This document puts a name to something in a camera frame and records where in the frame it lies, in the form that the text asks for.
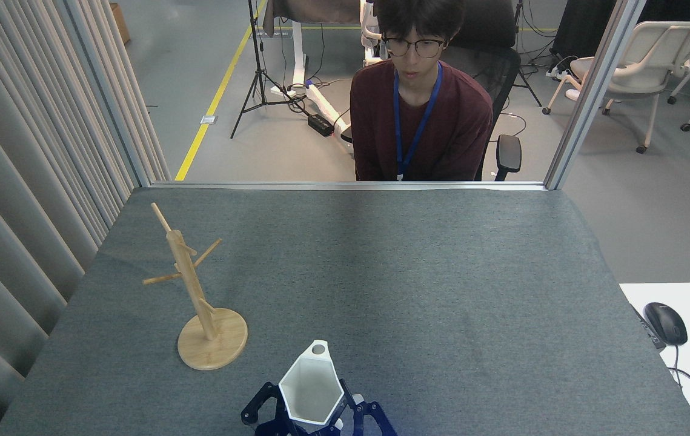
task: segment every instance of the white plastic cup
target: white plastic cup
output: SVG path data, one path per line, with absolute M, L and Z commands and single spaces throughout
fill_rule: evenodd
M 299 354 L 278 386 L 288 417 L 313 425 L 328 424 L 345 395 L 325 340 L 313 340 L 307 350 Z

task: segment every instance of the computer mouse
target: computer mouse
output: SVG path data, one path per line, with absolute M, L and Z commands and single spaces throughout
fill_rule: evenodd
M 682 317 L 670 306 L 663 303 L 649 303 L 643 308 L 643 314 L 654 334 L 660 337 L 667 345 L 686 344 L 686 327 Z

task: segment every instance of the black tripod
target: black tripod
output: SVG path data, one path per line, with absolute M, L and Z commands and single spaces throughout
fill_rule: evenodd
M 517 25 L 517 22 L 520 20 L 520 12 L 522 12 L 522 0 L 517 0 L 517 8 L 514 12 L 514 32 L 516 33 L 520 33 L 520 27 Z M 514 86 L 517 88 L 527 88 L 528 91 L 530 91 L 533 95 L 533 99 L 536 100 L 536 103 L 538 103 L 539 107 L 542 107 L 541 102 L 539 102 L 539 97 L 536 97 L 536 93 L 533 92 L 533 88 L 531 88 L 530 83 L 528 83 L 528 80 L 525 79 L 525 75 L 522 74 L 522 69 L 518 70 L 518 72 L 520 73 L 520 78 L 522 78 L 522 83 L 524 83 L 524 85 L 517 85 L 515 83 Z
M 278 85 L 277 82 L 272 80 L 272 78 L 267 75 L 267 72 L 264 71 L 264 69 L 261 67 L 261 61 L 259 60 L 259 43 L 256 41 L 256 26 L 258 25 L 259 17 L 254 16 L 253 14 L 253 2 L 251 2 L 251 0 L 248 0 L 248 10 L 250 11 L 250 31 L 251 35 L 253 36 L 253 52 L 256 54 L 256 75 L 253 77 L 253 83 L 251 83 L 250 89 L 248 89 L 247 96 L 245 96 L 245 102 L 242 103 L 242 110 L 240 110 L 240 115 L 237 117 L 237 122 L 234 123 L 234 129 L 231 130 L 231 136 L 229 136 L 229 139 L 234 138 L 234 132 L 237 132 L 237 125 L 240 124 L 242 114 L 248 113 L 251 110 L 256 110 L 260 107 L 267 107 L 268 105 L 287 105 L 290 102 L 291 104 L 295 105 L 300 111 L 303 111 L 303 113 L 306 113 L 308 116 L 310 115 L 297 102 L 292 100 L 292 98 L 289 97 L 286 90 L 282 86 Z M 285 96 L 285 98 L 288 101 L 268 102 L 267 92 L 264 91 L 264 79 L 270 81 L 273 85 L 275 85 L 276 88 L 278 88 L 280 92 L 283 93 L 283 96 Z M 256 94 L 256 88 L 259 89 L 261 102 L 254 105 L 253 107 L 245 108 L 248 105 L 248 100 L 250 99 L 251 94 Z

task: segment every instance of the young man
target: young man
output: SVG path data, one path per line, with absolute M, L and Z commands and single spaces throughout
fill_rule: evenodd
M 492 102 L 439 58 L 458 33 L 463 0 L 375 0 L 391 59 L 353 77 L 350 119 L 358 180 L 473 180 Z

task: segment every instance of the gray felt tablecloth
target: gray felt tablecloth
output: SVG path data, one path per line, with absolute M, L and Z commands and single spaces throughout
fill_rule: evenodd
M 223 369 L 178 356 L 193 316 L 182 282 L 141 284 L 173 272 L 151 202 L 193 248 L 223 239 L 201 284 L 250 331 Z M 0 436 L 248 436 L 242 408 L 314 339 L 401 436 L 690 435 L 688 404 L 561 191 L 141 188 Z

